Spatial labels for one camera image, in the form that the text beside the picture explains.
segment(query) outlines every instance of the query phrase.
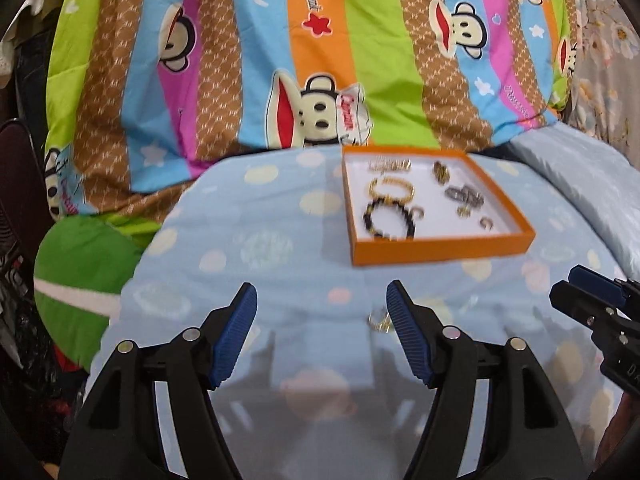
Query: polka dot sheet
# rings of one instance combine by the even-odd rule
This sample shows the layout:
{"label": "polka dot sheet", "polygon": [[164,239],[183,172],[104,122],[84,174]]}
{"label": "polka dot sheet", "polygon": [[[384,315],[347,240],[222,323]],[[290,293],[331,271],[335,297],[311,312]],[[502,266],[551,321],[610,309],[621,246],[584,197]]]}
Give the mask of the polka dot sheet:
{"label": "polka dot sheet", "polygon": [[[550,286],[577,264],[623,276],[590,226],[527,166],[478,156],[536,229],[527,254],[352,267],[340,157],[337,147],[283,150],[231,158],[204,173],[124,288],[92,380],[119,341],[167,342],[251,282],[257,317],[232,377],[212,394],[242,475],[397,480],[434,395],[412,376],[397,335],[367,325],[397,278],[416,303],[473,338],[526,339],[592,460],[620,393],[600,374],[589,332],[548,301]],[[478,462],[486,393],[479,382],[461,474]],[[161,385],[158,406],[168,463],[184,474]]]}

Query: gold ring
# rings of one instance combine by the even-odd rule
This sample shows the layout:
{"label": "gold ring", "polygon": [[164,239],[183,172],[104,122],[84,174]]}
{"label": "gold ring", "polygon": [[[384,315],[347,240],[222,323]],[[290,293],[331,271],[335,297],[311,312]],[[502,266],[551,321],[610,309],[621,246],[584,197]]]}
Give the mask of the gold ring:
{"label": "gold ring", "polygon": [[442,164],[439,160],[433,163],[433,176],[438,181],[438,184],[444,186],[450,179],[449,168]]}
{"label": "gold ring", "polygon": [[407,182],[402,178],[397,178],[394,176],[386,176],[381,181],[380,184],[395,184],[396,186],[404,187],[407,190],[407,196],[403,196],[400,198],[393,197],[391,195],[380,195],[376,191],[376,186],[378,185],[378,180],[374,178],[369,184],[369,195],[373,200],[381,198],[385,203],[392,203],[393,201],[398,202],[400,205],[407,204],[414,199],[415,189],[414,186]]}
{"label": "gold ring", "polygon": [[369,161],[370,171],[379,171],[385,173],[385,171],[404,171],[407,172],[411,169],[411,159],[405,158],[403,160],[395,160],[391,158],[379,157],[375,160]]}
{"label": "gold ring", "polygon": [[483,216],[480,219],[480,225],[482,226],[483,229],[490,231],[491,229],[494,228],[494,221],[491,220],[488,216]]}
{"label": "gold ring", "polygon": [[411,213],[411,216],[413,216],[414,213],[418,213],[418,219],[424,218],[424,209],[422,209],[419,205],[415,205],[411,209],[409,209],[409,213]]}
{"label": "gold ring", "polygon": [[471,216],[471,209],[469,209],[466,205],[461,205],[458,209],[456,209],[456,213],[460,218],[469,218]]}
{"label": "gold ring", "polygon": [[394,329],[394,324],[391,321],[389,312],[386,309],[383,309],[383,312],[379,311],[377,314],[382,314],[382,320],[380,322],[375,322],[373,319],[374,313],[372,312],[369,314],[369,317],[367,317],[367,324],[369,325],[369,328],[376,332],[391,332]]}

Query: orange stripe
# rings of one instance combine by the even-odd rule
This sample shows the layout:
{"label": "orange stripe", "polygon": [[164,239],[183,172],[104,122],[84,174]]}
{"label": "orange stripe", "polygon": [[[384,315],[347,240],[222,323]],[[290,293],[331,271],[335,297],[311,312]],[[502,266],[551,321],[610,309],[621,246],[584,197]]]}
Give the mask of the orange stripe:
{"label": "orange stripe", "polygon": [[555,59],[560,38],[558,36],[558,22],[556,21],[556,14],[551,0],[542,0],[542,10],[545,13],[546,28],[551,38],[551,59]]}
{"label": "orange stripe", "polygon": [[[356,83],[344,0],[288,0],[288,5],[291,55],[298,83],[304,85],[316,73],[332,75],[338,89]],[[315,37],[309,28],[303,27],[310,13],[328,18],[331,34]]]}

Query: pink stripe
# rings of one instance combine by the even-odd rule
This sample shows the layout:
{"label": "pink stripe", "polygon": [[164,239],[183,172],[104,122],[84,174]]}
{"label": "pink stripe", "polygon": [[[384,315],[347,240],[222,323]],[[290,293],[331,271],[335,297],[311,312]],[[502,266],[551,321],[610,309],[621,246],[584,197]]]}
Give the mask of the pink stripe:
{"label": "pink stripe", "polygon": [[173,73],[161,63],[158,64],[158,76],[169,109],[174,132],[177,133],[182,156],[187,161],[191,177],[202,174],[211,163],[196,160],[196,117],[198,115],[198,73],[202,44],[200,43],[200,19],[198,0],[184,0],[184,15],[193,23],[196,30],[196,43],[188,55],[186,70]]}
{"label": "pink stripe", "polygon": [[[484,10],[491,38],[489,60],[502,83],[500,99],[507,108],[516,113],[524,127],[534,128],[538,125],[535,120],[537,113],[527,101],[513,72],[513,43],[507,28],[509,0],[484,0]],[[493,17],[496,14],[500,16],[500,23],[494,23]]]}

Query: floral fabric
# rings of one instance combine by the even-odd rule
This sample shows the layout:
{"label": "floral fabric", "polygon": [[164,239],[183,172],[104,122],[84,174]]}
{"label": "floral fabric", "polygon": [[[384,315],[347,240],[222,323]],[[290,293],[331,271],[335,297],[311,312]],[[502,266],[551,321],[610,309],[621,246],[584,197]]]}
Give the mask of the floral fabric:
{"label": "floral fabric", "polygon": [[640,170],[640,40],[616,0],[577,0],[578,53],[568,123]]}

